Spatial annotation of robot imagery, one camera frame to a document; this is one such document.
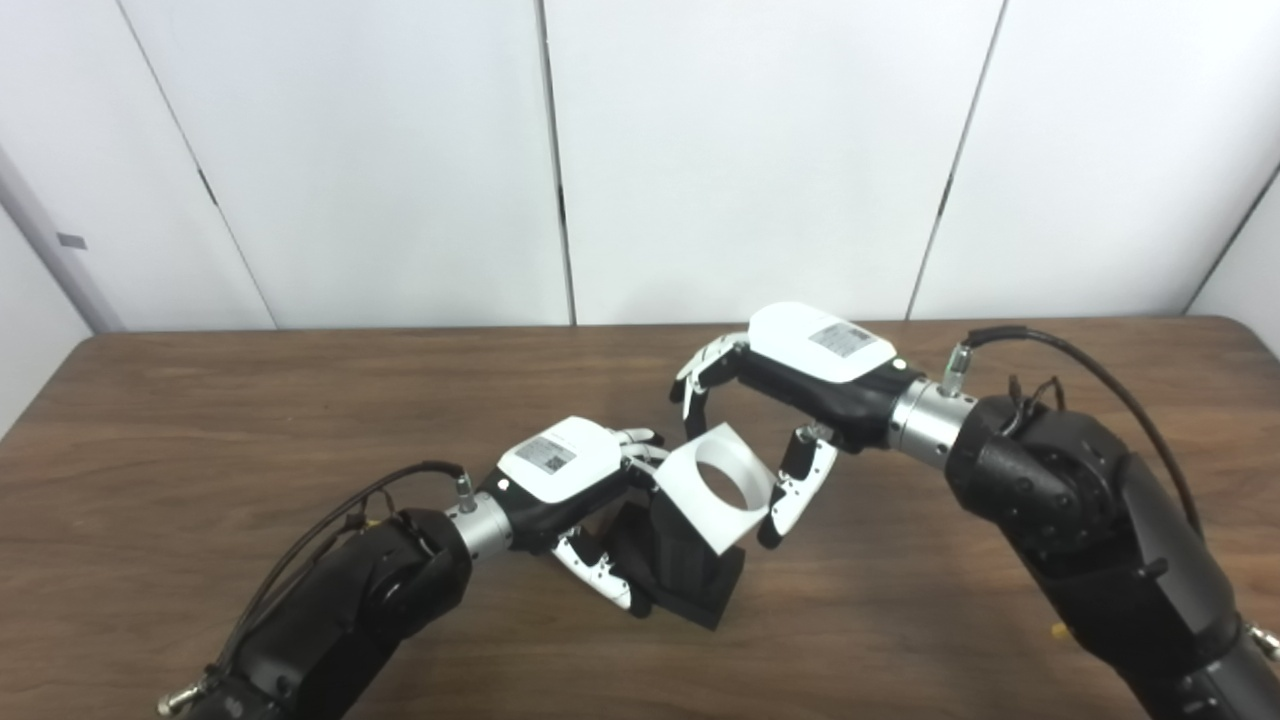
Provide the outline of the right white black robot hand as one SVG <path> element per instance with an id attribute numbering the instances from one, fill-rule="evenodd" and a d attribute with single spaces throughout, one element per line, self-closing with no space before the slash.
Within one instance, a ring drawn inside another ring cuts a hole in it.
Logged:
<path id="1" fill-rule="evenodd" d="M 760 546 L 774 550 L 826 483 L 840 454 L 888 448 L 899 427 L 893 410 L 923 374 L 893 345 L 800 302 L 754 313 L 748 328 L 699 348 L 677 372 L 669 401 L 681 407 L 687 438 L 707 432 L 710 391 L 736 380 L 800 411 L 780 461 Z"/>

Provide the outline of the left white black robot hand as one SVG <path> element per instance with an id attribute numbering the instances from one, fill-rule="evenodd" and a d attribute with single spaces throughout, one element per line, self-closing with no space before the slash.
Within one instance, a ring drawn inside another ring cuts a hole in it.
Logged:
<path id="1" fill-rule="evenodd" d="M 611 429 L 567 416 L 508 448 L 454 524 L 475 561 L 502 551 L 550 553 L 577 579 L 635 618 L 652 601 L 584 523 L 628 489 L 654 487 L 669 452 L 648 428 Z"/>

